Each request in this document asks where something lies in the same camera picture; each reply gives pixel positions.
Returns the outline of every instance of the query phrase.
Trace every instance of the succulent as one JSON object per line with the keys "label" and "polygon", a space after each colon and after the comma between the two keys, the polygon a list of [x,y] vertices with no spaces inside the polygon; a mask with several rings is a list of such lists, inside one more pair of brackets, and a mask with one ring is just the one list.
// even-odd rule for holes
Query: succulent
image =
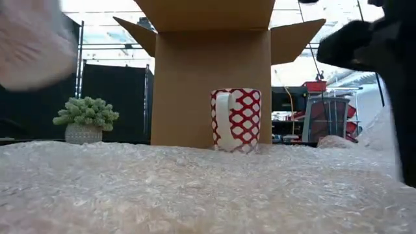
{"label": "succulent", "polygon": [[65,103],[65,109],[58,111],[58,117],[53,118],[53,124],[94,125],[103,131],[112,131],[112,123],[118,117],[119,114],[112,110],[112,105],[106,104],[101,98],[71,97]]}

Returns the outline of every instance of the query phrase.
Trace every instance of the metal frame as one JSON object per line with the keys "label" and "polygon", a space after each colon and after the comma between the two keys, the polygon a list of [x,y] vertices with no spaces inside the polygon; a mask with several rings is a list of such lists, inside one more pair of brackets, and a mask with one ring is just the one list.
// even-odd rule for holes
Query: metal frame
{"label": "metal frame", "polygon": [[359,123],[361,120],[359,120],[359,108],[358,108],[358,98],[357,98],[357,91],[362,90],[363,87],[327,87],[329,90],[328,97],[331,96],[331,92],[333,92],[333,96],[337,97],[337,91],[352,91],[352,95],[354,96],[354,103],[356,104],[356,120],[350,120],[350,122],[355,122],[357,124],[357,128],[359,127]]}
{"label": "metal frame", "polygon": [[77,55],[77,77],[75,83],[75,97],[81,98],[81,83],[82,83],[82,66],[83,66],[83,42],[84,42],[84,21],[81,22],[81,30],[79,31],[78,40],[78,55]]}
{"label": "metal frame", "polygon": [[[347,98],[342,97],[310,97],[307,101],[306,105],[306,112],[305,112],[305,120],[304,120],[304,130],[302,131],[302,142],[309,142],[309,126],[311,125],[311,109],[312,105],[318,102],[321,102],[322,104],[326,101],[329,101],[330,103],[332,101],[334,102],[342,102],[346,103],[345,105],[345,113],[344,113],[344,130],[346,130],[346,123],[347,123],[347,116],[348,116],[348,104],[350,103],[350,100]],[[331,112],[328,113],[328,120],[327,122],[331,121]]]}

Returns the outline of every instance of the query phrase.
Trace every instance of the red and white mug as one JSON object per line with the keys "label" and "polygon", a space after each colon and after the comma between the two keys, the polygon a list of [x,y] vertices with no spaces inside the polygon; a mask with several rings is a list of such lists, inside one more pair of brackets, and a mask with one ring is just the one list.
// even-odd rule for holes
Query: red and white mug
{"label": "red and white mug", "polygon": [[211,92],[214,147],[228,152],[257,150],[260,137],[261,93],[253,88]]}

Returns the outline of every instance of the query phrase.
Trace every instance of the black backdrop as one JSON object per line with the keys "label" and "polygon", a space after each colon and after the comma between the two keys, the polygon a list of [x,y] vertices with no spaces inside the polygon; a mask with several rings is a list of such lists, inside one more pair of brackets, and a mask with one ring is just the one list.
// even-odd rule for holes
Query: black backdrop
{"label": "black backdrop", "polygon": [[[79,25],[64,16],[75,38],[79,38]],[[53,117],[75,95],[76,68],[67,79],[35,92],[7,92],[0,86],[0,120],[12,121],[22,126],[27,134],[19,134],[7,124],[0,124],[0,138],[62,139],[65,126],[54,126]]]}
{"label": "black backdrop", "polygon": [[147,143],[144,119],[146,68],[87,64],[83,69],[82,98],[101,98],[120,113],[114,130],[103,141]]}

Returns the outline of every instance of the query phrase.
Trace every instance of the black object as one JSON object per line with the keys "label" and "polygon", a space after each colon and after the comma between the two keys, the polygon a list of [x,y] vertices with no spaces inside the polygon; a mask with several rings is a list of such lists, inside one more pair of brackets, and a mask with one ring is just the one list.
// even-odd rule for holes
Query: black object
{"label": "black object", "polygon": [[144,121],[145,68],[87,64],[83,70],[82,97],[101,98],[120,117],[103,141],[142,142],[147,139]]}
{"label": "black object", "polygon": [[309,146],[312,148],[318,147],[317,142],[284,142],[280,140],[273,140],[273,144],[283,144],[286,146]]}
{"label": "black object", "polygon": [[317,76],[315,77],[315,81],[319,82],[319,81],[323,81],[324,78],[324,71],[320,71],[320,73],[317,73]]}
{"label": "black object", "polygon": [[385,106],[385,102],[384,102],[384,95],[383,95],[383,89],[382,89],[382,84],[380,83],[380,76],[378,75],[378,73],[376,73],[376,81],[377,81],[377,85],[378,85],[378,91],[380,91],[380,97],[382,99],[382,106]]}
{"label": "black object", "polygon": [[[305,86],[287,87],[292,96],[293,111],[306,111],[309,93]],[[272,87],[272,111],[292,111],[291,99],[284,87]]]}
{"label": "black object", "polygon": [[368,0],[368,4],[374,5],[376,7],[382,7],[384,5],[384,2],[385,2],[384,0]]}
{"label": "black object", "polygon": [[386,1],[385,17],[351,22],[322,41],[318,61],[357,71],[377,72],[391,97],[402,177],[416,187],[416,122],[411,114],[416,98],[416,1]]}
{"label": "black object", "polygon": [[317,60],[325,64],[351,70],[374,71],[373,67],[360,63],[354,57],[355,49],[370,43],[372,38],[370,26],[371,23],[365,21],[349,22],[343,28],[321,41]]}

